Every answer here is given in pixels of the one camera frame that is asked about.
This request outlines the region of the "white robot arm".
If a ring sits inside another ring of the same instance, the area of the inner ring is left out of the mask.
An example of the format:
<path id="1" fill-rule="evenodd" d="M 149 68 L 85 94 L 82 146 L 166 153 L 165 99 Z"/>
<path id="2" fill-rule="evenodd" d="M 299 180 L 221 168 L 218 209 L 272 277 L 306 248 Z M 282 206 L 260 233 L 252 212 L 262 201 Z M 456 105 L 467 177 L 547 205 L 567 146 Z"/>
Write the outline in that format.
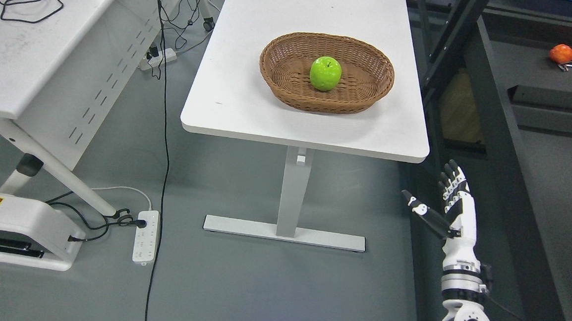
<path id="1" fill-rule="evenodd" d="M 493 281 L 490 264 L 482 264 L 481 271 L 444 270 L 441 292 L 448 312 L 442 321 L 490 321 L 483 304 Z"/>

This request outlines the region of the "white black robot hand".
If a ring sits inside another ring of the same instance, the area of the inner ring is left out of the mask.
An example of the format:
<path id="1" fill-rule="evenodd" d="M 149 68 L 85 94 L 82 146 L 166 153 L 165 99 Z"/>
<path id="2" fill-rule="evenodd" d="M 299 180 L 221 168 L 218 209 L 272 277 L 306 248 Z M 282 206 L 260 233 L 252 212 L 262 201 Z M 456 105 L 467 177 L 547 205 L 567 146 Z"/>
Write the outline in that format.
<path id="1" fill-rule="evenodd" d="M 401 194 L 412 213 L 423 221 L 436 237 L 444 241 L 443 270 L 479 273 L 480 261 L 474 254 L 477 242 L 475 201 L 465 174 L 453 159 L 444 165 L 438 187 L 444 202 L 443 214 L 436 212 L 407 190 L 402 190 Z"/>

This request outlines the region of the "white robot base unit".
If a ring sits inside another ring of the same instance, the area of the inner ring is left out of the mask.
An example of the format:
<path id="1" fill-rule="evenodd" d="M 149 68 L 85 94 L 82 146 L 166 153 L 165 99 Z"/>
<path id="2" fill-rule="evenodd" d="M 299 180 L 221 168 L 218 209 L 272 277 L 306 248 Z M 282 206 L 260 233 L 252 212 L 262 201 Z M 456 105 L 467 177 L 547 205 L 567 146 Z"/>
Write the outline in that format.
<path id="1" fill-rule="evenodd" d="M 45 202 L 0 193 L 0 262 L 66 271 L 85 231 Z"/>

